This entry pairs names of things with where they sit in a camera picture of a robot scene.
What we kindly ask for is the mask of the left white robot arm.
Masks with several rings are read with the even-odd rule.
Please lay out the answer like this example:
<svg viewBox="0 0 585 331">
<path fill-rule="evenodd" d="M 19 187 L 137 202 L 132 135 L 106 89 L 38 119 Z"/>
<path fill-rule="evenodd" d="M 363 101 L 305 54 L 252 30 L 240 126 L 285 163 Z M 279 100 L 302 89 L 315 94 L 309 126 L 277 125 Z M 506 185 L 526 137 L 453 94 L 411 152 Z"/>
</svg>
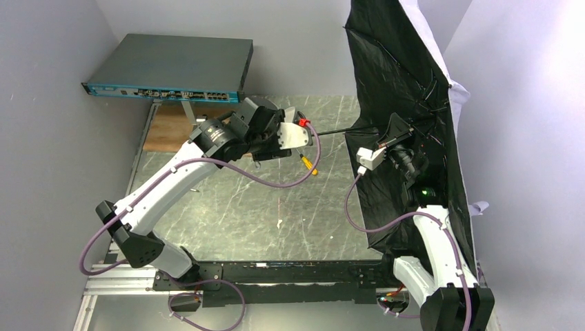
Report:
<svg viewBox="0 0 585 331">
<path fill-rule="evenodd" d="M 162 216 L 199 182 L 222 168 L 253 181 L 280 188 L 234 166 L 252 155 L 254 161 L 289 157 L 294 148 L 312 145 L 310 124 L 294 108 L 278 109 L 265 99 L 245 98 L 237 110 L 196 125 L 177 153 L 155 175 L 128 196 L 103 201 L 96 213 L 133 268 L 151 265 L 168 276 L 195 281 L 200 266 L 187 249 L 155 233 Z"/>
</svg>

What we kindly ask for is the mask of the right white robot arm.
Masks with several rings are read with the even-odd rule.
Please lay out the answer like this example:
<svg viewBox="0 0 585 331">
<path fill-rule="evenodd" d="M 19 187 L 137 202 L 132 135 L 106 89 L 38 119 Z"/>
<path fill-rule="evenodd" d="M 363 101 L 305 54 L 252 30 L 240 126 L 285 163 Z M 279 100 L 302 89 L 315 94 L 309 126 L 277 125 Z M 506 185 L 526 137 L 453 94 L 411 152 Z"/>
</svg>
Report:
<svg viewBox="0 0 585 331">
<path fill-rule="evenodd" d="M 412 209 L 430 264 L 396 257 L 393 273 L 419 305 L 423 330 L 487 330 L 495 298 L 465 261 L 448 210 L 446 157 L 398 114 L 390 116 L 379 141 L 387 160 L 401 173 L 401 199 Z"/>
</svg>

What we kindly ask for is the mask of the lilac folding umbrella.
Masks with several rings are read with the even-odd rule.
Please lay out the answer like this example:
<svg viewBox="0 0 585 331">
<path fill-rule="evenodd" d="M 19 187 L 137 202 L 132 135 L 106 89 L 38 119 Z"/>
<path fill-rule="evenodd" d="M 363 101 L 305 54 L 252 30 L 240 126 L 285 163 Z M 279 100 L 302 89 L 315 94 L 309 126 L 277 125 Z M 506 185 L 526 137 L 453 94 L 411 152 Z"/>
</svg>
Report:
<svg viewBox="0 0 585 331">
<path fill-rule="evenodd" d="M 457 146 L 457 122 L 468 91 L 453 81 L 433 33 L 416 1 L 353 1 L 345 25 L 360 113 L 345 136 L 356 172 L 359 148 L 375 148 L 392 113 L 432 142 L 446 157 L 448 210 L 465 261 L 476 264 L 473 228 Z M 424 244 L 411 220 L 389 228 L 410 212 L 401 199 L 401 173 L 384 161 L 357 183 L 369 229 L 370 248 L 394 256 L 413 255 L 429 266 Z"/>
</svg>

